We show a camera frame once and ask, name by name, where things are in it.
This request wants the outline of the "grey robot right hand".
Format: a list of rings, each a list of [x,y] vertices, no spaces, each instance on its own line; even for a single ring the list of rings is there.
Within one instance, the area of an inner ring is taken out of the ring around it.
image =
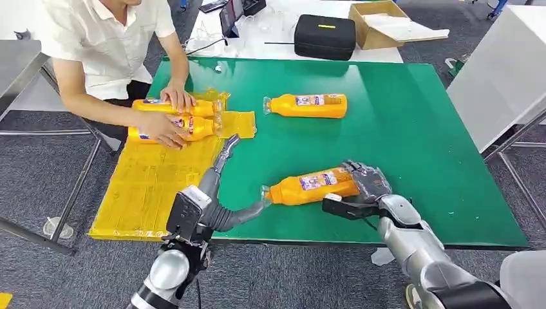
[[[341,167],[350,173],[359,191],[357,200],[362,203],[375,203],[393,192],[390,183],[378,167],[353,160],[344,161]]]

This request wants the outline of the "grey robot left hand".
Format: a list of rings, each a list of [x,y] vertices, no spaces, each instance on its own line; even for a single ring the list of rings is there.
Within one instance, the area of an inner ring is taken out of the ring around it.
[[[211,199],[210,204],[203,211],[200,223],[216,232],[227,232],[237,225],[248,222],[271,205],[271,201],[264,194],[262,194],[260,200],[238,211],[229,210],[219,202],[218,191],[221,173],[239,141],[238,134],[226,139],[212,167],[205,171],[198,186],[199,190]]]

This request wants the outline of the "person's right hand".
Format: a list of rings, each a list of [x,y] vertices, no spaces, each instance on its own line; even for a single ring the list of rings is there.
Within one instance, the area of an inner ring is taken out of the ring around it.
[[[184,131],[175,124],[179,116],[156,111],[143,111],[138,122],[139,131],[159,144],[181,149],[186,146]]]

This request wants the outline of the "person's left hand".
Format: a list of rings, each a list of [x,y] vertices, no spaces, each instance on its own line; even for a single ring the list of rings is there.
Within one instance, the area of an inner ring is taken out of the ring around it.
[[[160,92],[160,98],[170,103],[171,107],[179,113],[190,112],[196,105],[195,98],[185,90],[184,80],[171,79]]]

